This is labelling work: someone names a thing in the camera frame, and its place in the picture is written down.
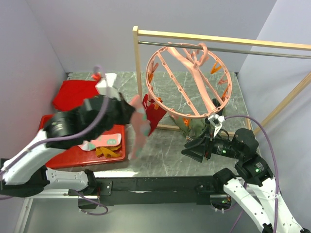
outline white wall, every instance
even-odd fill
[[[277,0],[258,39],[311,44],[311,2]],[[305,51],[253,48],[267,52],[311,55]],[[311,60],[248,55],[239,80],[249,114],[262,121],[311,71]],[[280,188],[291,212],[301,225],[311,228],[310,118],[311,86],[308,86],[266,127],[276,153]],[[273,162],[266,140],[258,136],[263,157]]]
[[[25,0],[0,0],[0,148],[11,158],[34,137],[65,72]],[[0,231],[11,233],[23,199],[0,201]]]
[[[276,0],[26,0],[44,28],[66,72],[89,71],[105,64],[108,71],[134,71],[132,28],[256,39]],[[142,37],[146,41],[163,41]],[[249,50],[238,45],[222,48]],[[159,47],[141,45],[145,69]],[[231,71],[246,55],[217,53]],[[179,70],[178,62],[167,62]]]

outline pink circular drying rack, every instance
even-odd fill
[[[194,46],[193,44],[188,44],[188,43],[177,43],[178,45],[187,45],[187,46]],[[224,63],[211,51],[209,51],[204,43],[199,43],[198,46],[201,46],[203,48],[203,55],[201,58],[198,60],[197,55],[199,55],[200,50],[196,51],[191,51],[191,50],[186,50],[183,49],[183,51],[186,54],[186,57],[182,56],[174,47],[162,47],[159,50],[157,50],[149,59],[147,67],[146,67],[146,85],[148,88],[148,100],[153,99],[156,104],[170,113],[173,116],[176,117],[183,117],[185,119],[199,119],[199,118],[206,118],[212,113],[217,113],[220,110],[222,110],[225,105],[228,103],[231,93],[232,93],[232,81],[231,81],[231,76],[230,73],[227,69],[227,67],[224,65]],[[200,114],[193,103],[191,102],[190,98],[187,96],[186,92],[182,88],[182,86],[179,84],[177,81],[176,77],[168,67],[167,63],[165,62],[164,58],[162,57],[161,53],[164,51],[168,51],[173,57],[175,57],[178,61],[180,61],[192,74],[196,85],[198,87],[198,90],[200,92],[200,95],[202,97],[203,103],[207,109],[206,113]],[[215,60],[215,64],[213,66],[213,69],[211,70],[211,73],[214,73],[218,71],[219,69],[223,69],[224,74],[223,76],[219,79],[218,85],[223,85],[227,84],[227,88],[223,95],[220,97],[217,93],[217,91],[212,87],[210,84],[209,80],[203,75],[202,71],[200,70],[200,67],[209,59],[209,56],[211,56]],[[151,82],[153,79],[153,74],[156,68],[158,67],[158,63],[154,65],[154,60],[155,58],[158,57],[162,63],[162,65],[165,67],[167,70],[170,78],[173,80],[175,85],[178,88],[178,91],[182,94],[184,99],[187,101],[187,105],[192,109],[194,112],[194,115],[192,114],[184,114],[184,113],[179,113],[175,111],[173,108],[169,108],[166,105],[164,105],[163,100],[159,97],[157,97],[153,93],[153,87],[151,86]],[[214,94],[215,98],[218,100],[220,106],[215,106],[212,102],[212,99],[209,97],[205,84],[208,86],[208,88],[212,91]]]

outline fabric item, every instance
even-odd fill
[[[57,110],[69,111],[80,106],[84,99],[90,99],[98,95],[95,88],[97,81],[67,80],[63,84],[52,101]]]
[[[147,142],[147,136],[150,132],[150,121],[147,120],[144,106],[142,105],[141,97],[136,95],[130,102],[130,105],[135,107],[136,111],[132,114],[131,124],[136,133],[134,146],[129,155],[130,159],[136,159],[136,155],[141,151]]]
[[[142,105],[145,108],[146,116],[147,116],[147,119],[150,121],[150,127],[151,127],[148,136],[156,129],[160,120],[166,114],[166,111],[160,107],[158,107],[158,109],[155,109],[154,103],[155,103],[154,100],[148,101],[148,95],[144,96]]]
[[[189,127],[187,127],[181,117],[170,116],[170,118],[181,129],[187,141],[197,138],[207,126],[204,119],[190,119]]]
[[[119,158],[121,156],[121,154],[117,154],[114,151],[118,150],[121,147],[121,144],[116,146],[116,147],[97,147],[96,148],[96,156],[98,158],[100,157],[105,157],[106,159],[110,159],[110,158]]]
[[[84,141],[82,145],[78,145],[82,150],[90,151],[98,147],[116,147],[120,145],[122,139],[121,133],[100,135],[97,139],[90,142]]]

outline green cloth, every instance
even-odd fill
[[[191,139],[197,138],[202,133],[202,130],[206,127],[204,119],[190,119],[188,128],[184,124],[184,121],[181,117],[178,119],[174,119],[173,117],[170,118],[181,129],[183,135]]]

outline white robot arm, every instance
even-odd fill
[[[210,159],[212,154],[238,159],[235,169],[245,180],[259,199],[255,200],[246,191],[235,175],[228,168],[217,172],[214,178],[223,190],[230,195],[255,222],[261,233],[310,233],[302,228],[282,198],[276,195],[276,180],[267,162],[257,154],[258,141],[251,130],[238,129],[233,139],[222,138],[220,131],[223,117],[218,115],[206,119],[209,127],[196,139],[188,142],[182,154],[198,162],[203,158]],[[277,213],[275,212],[276,198],[278,199]],[[277,228],[273,231],[275,214],[277,214]]]
[[[99,95],[84,100],[81,106],[70,111],[56,113],[20,153],[10,160],[1,159],[0,194],[30,197],[47,189],[73,189],[84,195],[92,193],[96,188],[92,171],[56,171],[44,165],[64,150],[96,139],[114,124],[130,123],[136,108],[124,100],[118,92],[119,87],[117,75],[106,74],[96,84]]]

